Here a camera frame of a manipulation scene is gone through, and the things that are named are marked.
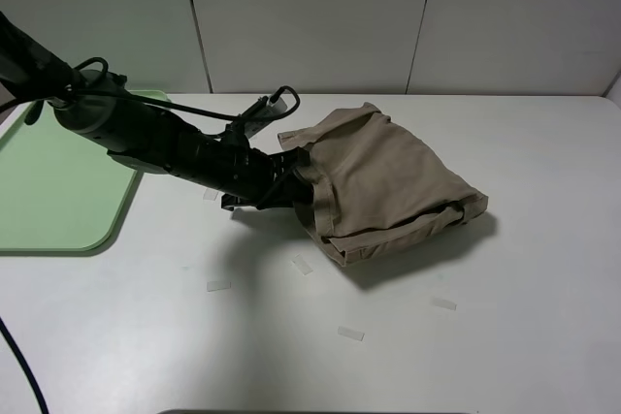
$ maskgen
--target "white table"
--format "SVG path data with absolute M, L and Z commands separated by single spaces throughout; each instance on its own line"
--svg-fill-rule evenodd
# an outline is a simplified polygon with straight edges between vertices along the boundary
M 240 112 L 254 97 L 173 100 Z M 489 213 L 342 271 L 288 210 L 231 219 L 204 188 L 146 175 L 102 254 L 0 257 L 0 313 L 51 412 L 620 412 L 621 111 L 591 97 L 303 96 L 256 145 L 277 151 L 277 132 L 365 100 L 489 195 Z M 208 293 L 218 279 L 232 288 Z M 4 343 L 0 411 L 38 412 Z

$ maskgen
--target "black cable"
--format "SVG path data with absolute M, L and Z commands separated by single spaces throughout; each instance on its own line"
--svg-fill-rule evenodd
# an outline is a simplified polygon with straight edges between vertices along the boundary
M 26 359 L 23 357 L 23 354 L 21 354 L 21 351 L 19 350 L 19 347 L 17 346 L 16 341 L 13 339 L 13 337 L 11 336 L 11 333 L 9 332 L 9 329 L 7 329 L 7 326 L 4 325 L 2 318 L 0 318 L 0 333 L 2 333 L 2 336 L 4 337 L 5 341 L 7 341 L 7 344 L 9 345 L 9 348 L 11 348 L 13 355 L 16 357 L 17 362 L 19 363 L 19 366 L 21 367 L 21 370 L 23 370 L 23 373 L 26 376 L 28 383 L 30 384 L 30 388 L 32 389 L 32 392 L 35 394 L 35 398 L 37 399 L 37 402 L 39 403 L 39 409 L 41 410 L 41 414 L 49 414 L 48 405 L 46 404 L 46 399 L 44 398 L 43 393 L 41 392 L 41 388 L 39 388 L 37 379 L 32 373 L 32 370 L 30 370 L 30 366 L 26 362 Z
M 82 68 L 92 65 L 93 63 L 101 64 L 101 71 L 99 72 L 97 78 L 91 81 L 87 87 L 96 86 L 106 77 L 109 70 L 108 61 L 102 57 L 91 57 L 88 60 L 84 60 L 80 65 L 74 67 L 74 70 L 81 70 Z
M 7 111 L 9 109 L 12 109 L 13 107 L 20 106 L 21 104 L 28 104 L 30 102 L 32 102 L 32 99 L 14 99 L 13 101 L 9 101 L 6 104 L 3 104 L 2 106 L 0 106 L 0 113 L 2 113 L 3 111 Z
M 209 136 L 210 138 L 214 138 L 215 140 L 221 140 L 222 137 L 224 136 L 224 133 L 225 132 L 222 131 L 221 133 L 211 134 L 211 135 L 206 134 L 205 136 Z
M 98 91 L 95 89 L 76 89 L 75 91 L 73 91 L 73 95 L 76 96 L 101 96 L 101 97 L 114 97 L 116 99 L 125 99 L 127 101 L 138 101 L 138 102 L 142 102 L 145 104 L 150 104 L 152 106 L 156 106 L 156 107 L 161 107 L 164 109 L 171 109 L 174 111 L 185 111 L 187 113 L 194 113 L 196 115 L 202 115 L 202 116 L 208 116 L 209 118 L 215 118 L 217 120 L 225 120 L 225 121 L 243 121 L 243 122 L 249 122 L 249 121 L 262 121 L 262 122 L 268 122 L 268 121 L 276 121 L 276 120 L 281 120 L 283 118 L 286 118 L 287 116 L 289 116 L 291 113 L 293 113 L 294 111 L 296 111 L 299 107 L 300 107 L 300 96 L 298 96 L 298 93 L 295 92 L 295 90 L 293 90 L 293 88 L 289 87 L 289 86 L 282 86 L 274 95 L 277 96 L 276 99 L 274 99 L 273 102 L 275 102 L 278 97 L 280 97 L 280 94 L 282 94 L 283 91 L 289 91 L 289 93 L 294 97 L 295 99 L 295 105 L 289 109 L 288 111 L 284 112 L 284 113 L 280 113 L 278 115 L 273 115 L 273 116 L 250 116 L 250 117 L 245 117 L 245 116 L 239 116 L 239 115 L 228 115 L 226 113 L 218 113 L 216 111 L 203 111 L 202 109 L 194 109 L 188 106 L 182 106 L 180 104 L 175 104 L 174 102 L 164 102 L 164 101 L 159 101 L 157 99 L 151 99 L 150 97 L 144 97 L 144 96 L 137 96 L 135 94 L 116 94 L 114 92 L 108 92 L 108 91 Z
M 74 67 L 74 70 L 81 70 L 84 67 L 87 67 L 88 65 L 92 65 L 93 63 L 100 63 L 101 71 L 99 72 L 99 75 L 97 76 L 97 78 L 88 84 L 88 87 L 97 85 L 102 79 L 106 77 L 106 74 L 108 73 L 108 70 L 109 70 L 108 61 L 102 57 L 91 57 L 88 60 L 84 60 L 80 65 Z M 43 99 L 37 99 L 37 101 L 45 101 L 46 99 L 51 99 L 51 97 L 52 96 L 49 96 Z M 7 111 L 9 109 L 12 109 L 14 107 L 20 106 L 21 104 L 28 104 L 29 102 L 32 102 L 32 101 L 33 99 L 25 99 L 25 100 L 14 99 L 13 101 L 9 101 L 6 104 L 3 104 L 2 106 L 0 106 L 0 113 L 2 113 L 3 111 Z

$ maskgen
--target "beige fabric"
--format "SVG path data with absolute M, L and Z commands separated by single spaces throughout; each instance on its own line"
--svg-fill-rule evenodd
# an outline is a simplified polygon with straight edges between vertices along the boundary
M 342 266 L 405 249 L 487 209 L 487 196 L 373 104 L 335 110 L 278 138 L 285 150 L 310 152 L 310 166 L 298 172 L 313 186 L 313 204 L 296 213 Z

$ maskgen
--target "white wall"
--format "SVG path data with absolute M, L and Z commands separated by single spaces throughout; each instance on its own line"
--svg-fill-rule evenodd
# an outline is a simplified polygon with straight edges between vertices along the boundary
M 214 92 L 405 93 L 424 0 L 194 0 Z
M 409 93 L 602 95 L 621 0 L 428 0 Z
M 208 91 L 189 0 L 0 0 L 0 10 L 70 64 L 105 57 L 129 88 Z

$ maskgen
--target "folded cloth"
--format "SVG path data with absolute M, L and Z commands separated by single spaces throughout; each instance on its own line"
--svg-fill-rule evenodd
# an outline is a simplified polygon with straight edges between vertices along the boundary
M 403 250 L 487 209 L 487 196 L 447 169 L 424 142 L 373 104 L 337 109 L 318 125 L 278 135 L 303 147 L 312 206 L 296 214 L 342 266 Z

